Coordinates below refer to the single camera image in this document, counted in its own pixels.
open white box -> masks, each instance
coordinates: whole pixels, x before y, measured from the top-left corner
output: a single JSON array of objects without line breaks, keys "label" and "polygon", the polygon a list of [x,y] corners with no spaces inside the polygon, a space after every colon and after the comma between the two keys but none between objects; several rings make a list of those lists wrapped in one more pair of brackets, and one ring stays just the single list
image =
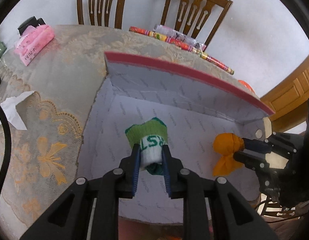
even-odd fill
[{"label": "open white box", "polygon": [[[255,139],[272,110],[254,96],[206,73],[154,58],[106,52],[108,75],[84,130],[77,175],[95,179],[131,154],[125,130],[153,117],[168,128],[168,146],[184,167],[203,178],[220,158],[212,143],[219,133]],[[227,179],[247,200],[259,196],[254,171],[245,167]],[[182,223],[183,202],[171,200],[163,176],[139,173],[132,200],[121,199],[119,215],[148,223]]]}]

wall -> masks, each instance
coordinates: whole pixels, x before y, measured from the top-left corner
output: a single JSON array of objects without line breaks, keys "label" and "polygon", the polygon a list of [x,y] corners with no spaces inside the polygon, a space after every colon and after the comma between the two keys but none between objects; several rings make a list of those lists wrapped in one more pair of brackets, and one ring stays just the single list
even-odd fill
[{"label": "wall", "polygon": [[[169,10],[166,25],[173,27],[178,3]],[[212,39],[207,53],[235,70],[234,77],[248,82],[262,96],[288,76],[309,54],[309,40],[280,0],[232,0],[233,5]],[[152,29],[160,23],[165,0],[126,0],[123,30],[130,26]],[[213,10],[198,40],[204,42]],[[88,12],[84,12],[88,22]],[[8,46],[18,38],[17,27],[28,17],[47,24],[77,24],[76,0],[21,0],[0,26],[0,39]]]}]

table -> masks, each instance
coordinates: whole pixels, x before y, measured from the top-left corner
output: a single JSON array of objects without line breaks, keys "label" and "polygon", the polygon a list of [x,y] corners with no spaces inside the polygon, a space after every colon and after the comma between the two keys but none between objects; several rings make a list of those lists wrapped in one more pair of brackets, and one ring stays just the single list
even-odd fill
[{"label": "table", "polygon": [[[35,93],[17,106],[27,131],[11,126],[12,157],[0,201],[0,226],[18,239],[74,181],[83,130],[105,76],[104,51],[156,57],[206,72],[257,97],[225,71],[172,44],[99,26],[58,25],[25,67],[12,50],[0,68],[0,103]],[[0,165],[4,152],[0,126]]]}]

orange fabric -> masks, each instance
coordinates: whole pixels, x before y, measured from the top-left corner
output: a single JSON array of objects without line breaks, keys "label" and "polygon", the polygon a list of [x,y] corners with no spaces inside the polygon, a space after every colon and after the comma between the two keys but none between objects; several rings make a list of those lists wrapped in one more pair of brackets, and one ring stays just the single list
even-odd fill
[{"label": "orange fabric", "polygon": [[226,176],[241,168],[243,163],[234,160],[233,154],[244,149],[243,140],[233,133],[221,133],[213,142],[213,149],[222,156],[213,168],[213,176]]}]

crumpled white paper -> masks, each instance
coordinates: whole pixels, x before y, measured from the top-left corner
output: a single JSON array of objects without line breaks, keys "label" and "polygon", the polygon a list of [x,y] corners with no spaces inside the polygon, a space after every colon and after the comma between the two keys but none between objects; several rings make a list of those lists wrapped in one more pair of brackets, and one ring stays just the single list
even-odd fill
[{"label": "crumpled white paper", "polygon": [[17,97],[10,97],[3,101],[0,106],[3,109],[8,122],[10,122],[17,130],[27,130],[20,115],[16,110],[16,105],[25,100],[28,96],[32,95],[34,91],[23,92]]}]

